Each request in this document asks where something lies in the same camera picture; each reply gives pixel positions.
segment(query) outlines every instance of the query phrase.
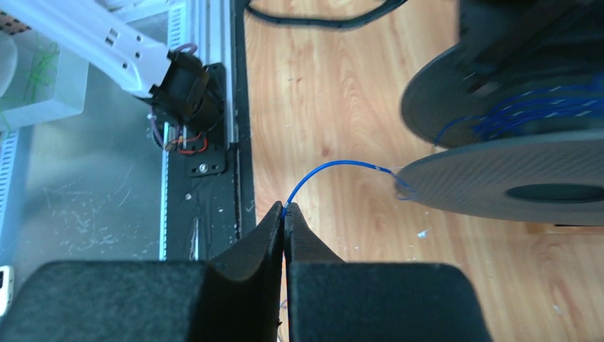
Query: black bracket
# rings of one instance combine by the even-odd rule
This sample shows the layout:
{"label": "black bracket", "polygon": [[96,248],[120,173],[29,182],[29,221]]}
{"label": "black bracket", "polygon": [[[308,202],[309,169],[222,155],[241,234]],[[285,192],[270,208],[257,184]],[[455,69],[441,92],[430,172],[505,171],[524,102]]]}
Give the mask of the black bracket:
{"label": "black bracket", "polygon": [[[187,165],[189,166],[190,177],[204,177],[209,175],[217,175],[223,173],[227,168],[227,126],[225,125],[224,118],[227,116],[227,107],[222,105],[224,103],[224,88],[226,86],[226,70],[220,63],[210,64],[206,66],[208,74],[211,76],[210,79],[214,82],[216,95],[219,98],[213,99],[219,103],[219,107],[222,109],[222,117],[207,133],[207,144],[204,152],[195,153],[193,155],[186,155]],[[187,150],[196,151],[202,148],[203,141],[201,139],[195,140],[194,142],[187,143]]]}

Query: wire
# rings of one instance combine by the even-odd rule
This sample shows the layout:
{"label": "wire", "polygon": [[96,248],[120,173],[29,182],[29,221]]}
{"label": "wire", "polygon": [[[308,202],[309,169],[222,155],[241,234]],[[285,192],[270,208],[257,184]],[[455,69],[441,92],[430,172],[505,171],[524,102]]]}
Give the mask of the wire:
{"label": "wire", "polygon": [[407,0],[383,0],[383,4],[367,13],[361,14],[353,18],[346,19],[334,19],[334,18],[316,18],[316,17],[300,17],[300,16],[277,16],[275,14],[269,14],[266,12],[259,11],[254,8],[250,3],[251,0],[247,1],[245,6],[246,10],[258,19],[267,21],[276,25],[289,25],[289,26],[318,26],[328,29],[357,29],[361,26],[367,25],[372,21],[376,21],[379,18],[389,14],[390,12],[403,5]]}
{"label": "wire", "polygon": [[194,155],[196,153],[204,152],[205,150],[207,150],[207,148],[208,148],[207,137],[204,137],[204,146],[200,150],[198,150],[198,151],[178,150],[178,152],[180,152],[183,155]]}
{"label": "wire", "polygon": [[281,216],[283,218],[285,218],[285,215],[287,213],[287,207],[290,205],[291,201],[293,201],[294,196],[296,196],[298,191],[300,191],[300,188],[302,187],[302,185],[304,185],[304,183],[306,183],[309,179],[312,178],[312,176],[316,175],[319,171],[326,169],[328,167],[336,166],[336,165],[361,166],[361,167],[366,167],[368,169],[377,170],[377,171],[381,171],[381,172],[387,173],[389,175],[392,175],[395,178],[395,180],[397,181],[397,183],[399,185],[402,185],[405,189],[409,190],[412,195],[411,197],[404,197],[404,198],[399,197],[399,200],[411,201],[415,198],[415,195],[416,195],[415,190],[413,188],[411,188],[407,183],[403,182],[403,180],[401,180],[394,172],[392,172],[391,170],[389,170],[385,167],[370,164],[368,162],[360,162],[357,160],[334,160],[332,162],[326,162],[325,164],[317,167],[316,169],[310,171],[306,176],[304,176],[304,178],[302,178],[302,180],[296,185],[296,187],[294,187],[293,191],[291,192],[291,194],[289,195],[289,197],[287,199],[287,202],[285,202]]}
{"label": "wire", "polygon": [[153,118],[152,115],[150,115],[150,117],[149,117],[149,123],[151,124],[151,130],[153,131],[153,135],[155,135],[155,139],[160,144],[160,146],[163,147],[164,146],[164,137],[162,137],[162,134],[160,133],[160,129],[157,128],[157,122],[155,121],[155,119]]}

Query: red wire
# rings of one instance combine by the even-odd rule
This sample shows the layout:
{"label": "red wire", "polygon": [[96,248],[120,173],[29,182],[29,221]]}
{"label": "red wire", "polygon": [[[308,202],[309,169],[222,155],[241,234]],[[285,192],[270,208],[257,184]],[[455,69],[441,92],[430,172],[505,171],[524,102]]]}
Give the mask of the red wire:
{"label": "red wire", "polygon": [[192,154],[195,154],[195,153],[204,152],[205,150],[207,150],[207,147],[208,147],[207,137],[204,137],[204,147],[202,147],[201,150],[199,150],[199,151],[179,150],[178,152],[182,153],[183,155],[192,155]]}

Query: clear plastic container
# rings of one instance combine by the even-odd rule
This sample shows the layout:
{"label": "clear plastic container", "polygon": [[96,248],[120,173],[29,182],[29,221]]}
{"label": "clear plastic container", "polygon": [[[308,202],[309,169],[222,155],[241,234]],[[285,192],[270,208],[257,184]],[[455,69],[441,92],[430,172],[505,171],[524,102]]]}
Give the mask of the clear plastic container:
{"label": "clear plastic container", "polygon": [[82,113],[88,61],[42,34],[27,31],[12,37],[19,60],[13,80],[0,98],[0,130]]}

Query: purple wire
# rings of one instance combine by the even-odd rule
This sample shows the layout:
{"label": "purple wire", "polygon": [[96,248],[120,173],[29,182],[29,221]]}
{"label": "purple wire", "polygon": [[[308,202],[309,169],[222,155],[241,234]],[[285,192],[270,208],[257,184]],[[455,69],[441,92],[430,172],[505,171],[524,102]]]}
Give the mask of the purple wire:
{"label": "purple wire", "polygon": [[180,52],[180,51],[185,50],[186,48],[189,49],[187,52],[190,54],[193,54],[193,53],[195,53],[195,51],[197,51],[197,45],[195,43],[182,44],[181,46],[175,48],[174,51]]}
{"label": "purple wire", "polygon": [[155,122],[155,119],[151,118],[149,119],[149,122],[151,123],[151,129],[153,130],[153,135],[155,135],[155,139],[157,139],[157,141],[160,142],[160,145],[163,146],[164,138],[162,137],[160,130],[157,128],[157,123]]}

